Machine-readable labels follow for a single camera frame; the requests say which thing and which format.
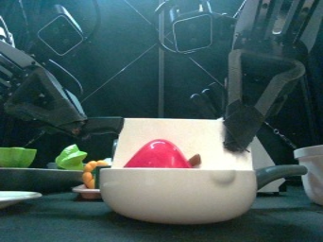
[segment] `orange toy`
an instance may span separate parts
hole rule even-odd
[[[94,176],[92,172],[94,171],[96,166],[105,166],[105,165],[108,165],[108,163],[102,160],[98,160],[97,162],[96,161],[88,162],[86,165],[84,166],[81,178],[86,188],[94,189],[96,181],[94,181]]]

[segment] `pot handle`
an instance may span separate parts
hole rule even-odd
[[[299,164],[280,164],[256,169],[257,190],[277,179],[291,176],[301,176],[308,169]]]

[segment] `green bowl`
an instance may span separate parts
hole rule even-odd
[[[0,147],[0,167],[28,167],[34,160],[36,149]]]

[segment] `dark background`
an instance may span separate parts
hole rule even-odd
[[[209,3],[215,12],[232,16],[241,1],[211,0]],[[90,41],[64,57],[54,56],[34,36],[48,23],[53,4],[62,4],[68,9],[84,35],[93,34]],[[0,2],[0,14],[13,34],[16,48],[34,54],[38,59],[50,57],[77,78],[82,94],[73,83],[69,83],[70,91],[78,96],[86,116],[200,118],[189,97],[212,82],[224,82],[229,42],[215,41],[209,48],[191,55],[165,52],[162,59],[152,25],[157,5],[157,0],[98,1],[101,25],[96,29],[97,14],[92,1]],[[196,2],[187,1],[187,5],[195,8]],[[320,31],[308,59],[307,77],[299,82],[279,114],[267,120],[297,147],[323,144],[321,38]],[[164,67],[158,66],[158,60],[164,60]],[[158,85],[160,71],[164,72],[164,86]],[[37,130],[28,123],[6,117],[2,109],[0,112],[1,146],[25,145]],[[72,144],[88,152],[86,160],[109,157],[114,138],[113,135],[101,135],[82,141],[64,134],[45,134],[30,144],[37,148],[33,167],[44,167]],[[259,138],[276,164],[295,163],[292,148],[268,127],[263,126]]]

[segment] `white plate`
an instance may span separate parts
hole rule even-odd
[[[100,189],[88,189],[85,185],[76,186],[72,191],[74,193],[80,193],[81,197],[84,199],[100,199],[101,198],[101,192]]]
[[[41,194],[36,192],[0,192],[0,209],[14,205],[18,201],[40,198]]]

